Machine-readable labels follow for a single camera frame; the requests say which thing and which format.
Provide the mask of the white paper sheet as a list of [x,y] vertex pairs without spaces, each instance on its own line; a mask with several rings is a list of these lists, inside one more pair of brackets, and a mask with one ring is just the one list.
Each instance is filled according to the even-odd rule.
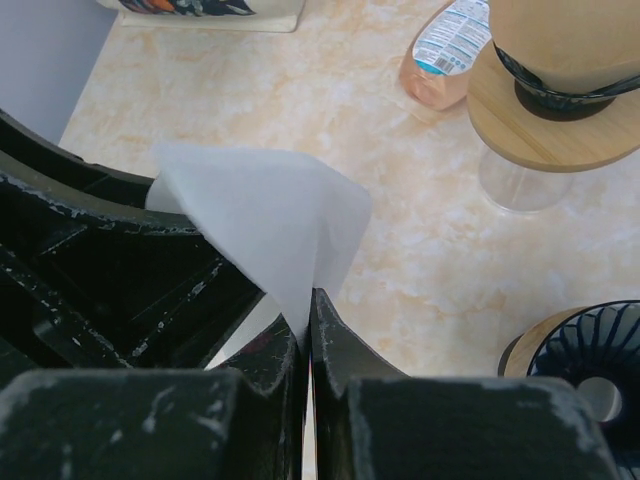
[[338,294],[356,256],[368,191],[294,151],[160,143],[152,155],[147,208],[186,215],[302,339],[313,289]]

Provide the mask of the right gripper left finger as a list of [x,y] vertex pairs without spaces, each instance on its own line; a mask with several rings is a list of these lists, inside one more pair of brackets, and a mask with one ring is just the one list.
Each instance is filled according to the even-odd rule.
[[203,369],[44,369],[1,345],[5,479],[297,479],[308,325],[269,300]]

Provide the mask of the brown paper coffee filter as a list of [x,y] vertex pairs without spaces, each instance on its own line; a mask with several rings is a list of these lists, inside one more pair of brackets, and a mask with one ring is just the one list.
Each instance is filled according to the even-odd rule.
[[495,44],[552,90],[588,93],[639,74],[639,2],[490,3]]

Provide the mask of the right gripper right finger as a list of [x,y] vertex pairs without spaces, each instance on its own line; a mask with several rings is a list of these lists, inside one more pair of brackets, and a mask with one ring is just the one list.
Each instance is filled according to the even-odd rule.
[[586,404],[549,378],[404,374],[315,290],[310,339],[321,479],[613,479]]

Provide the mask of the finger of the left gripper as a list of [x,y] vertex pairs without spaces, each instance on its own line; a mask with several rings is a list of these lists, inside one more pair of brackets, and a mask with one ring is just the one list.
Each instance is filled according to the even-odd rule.
[[184,216],[1,176],[1,336],[46,368],[202,368],[261,291]]
[[153,179],[87,163],[1,110],[1,151],[59,183],[94,197],[144,208]]

